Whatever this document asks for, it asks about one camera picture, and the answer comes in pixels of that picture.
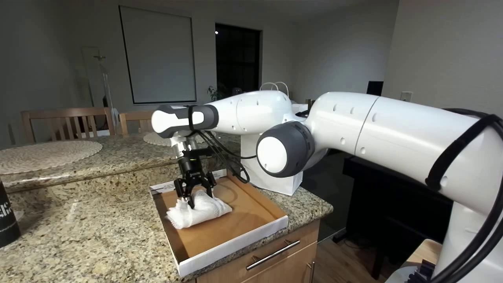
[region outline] white wall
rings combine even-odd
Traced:
[[[387,88],[413,100],[503,113],[503,1],[402,0]]]
[[[372,0],[299,22],[298,100],[326,89],[367,91],[384,80],[398,0]]]
[[[210,100],[210,86],[218,84],[216,22],[263,29],[263,80],[293,81],[295,26],[266,11],[258,3],[236,1],[163,1],[163,0],[78,0],[65,6],[71,14],[75,47],[93,47],[106,55],[114,102],[120,110],[131,110],[128,66],[119,4],[191,15],[194,23],[197,99]]]
[[[56,0],[7,1],[0,9],[0,147],[26,139],[21,111],[89,103],[73,67]]]

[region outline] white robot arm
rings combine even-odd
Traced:
[[[293,113],[290,99],[280,91],[247,92],[207,106],[213,110],[194,108],[186,116],[156,111],[153,127],[158,132],[177,125],[262,133],[255,144],[258,163],[279,179],[303,171],[323,155],[317,152],[334,147],[430,182],[455,201],[433,281],[501,281],[503,245],[499,243],[480,264],[471,261],[490,234],[496,237],[501,215],[496,210],[503,205],[503,196],[497,196],[503,176],[503,141],[496,128],[503,130],[502,122],[490,125],[491,121],[497,124],[494,116],[480,121],[471,114],[356,92],[323,94],[307,119]],[[461,253],[471,240],[475,242],[471,254]]]

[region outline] wooden chair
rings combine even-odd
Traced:
[[[137,132],[153,130],[152,116],[153,116],[153,110],[122,113],[120,119],[122,119],[123,136],[130,135],[130,127],[131,127],[130,122],[139,124]]]
[[[35,121],[45,121],[49,127],[51,139],[76,139],[100,136],[100,130],[115,133],[112,111],[108,106],[82,106],[64,110],[31,110],[23,111],[26,135],[31,141],[37,141]]]

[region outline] granite countertop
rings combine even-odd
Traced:
[[[136,172],[137,168],[166,163],[177,165],[174,149],[131,136],[108,139],[100,154],[71,166],[46,169],[40,176],[18,176],[23,177],[23,182],[12,177],[10,198],[23,237],[0,248],[0,281],[189,279],[321,218],[334,209],[306,188],[299,188],[293,196],[263,190],[290,215],[288,228],[202,272],[180,278],[177,257],[150,187],[139,185],[147,183],[152,172],[145,171],[145,176]],[[134,171],[131,176],[136,177],[136,182],[125,180],[125,171]],[[34,188],[32,183],[38,183],[37,179],[42,176],[45,176],[46,187]],[[87,185],[93,190],[84,191],[79,182],[89,182]]]

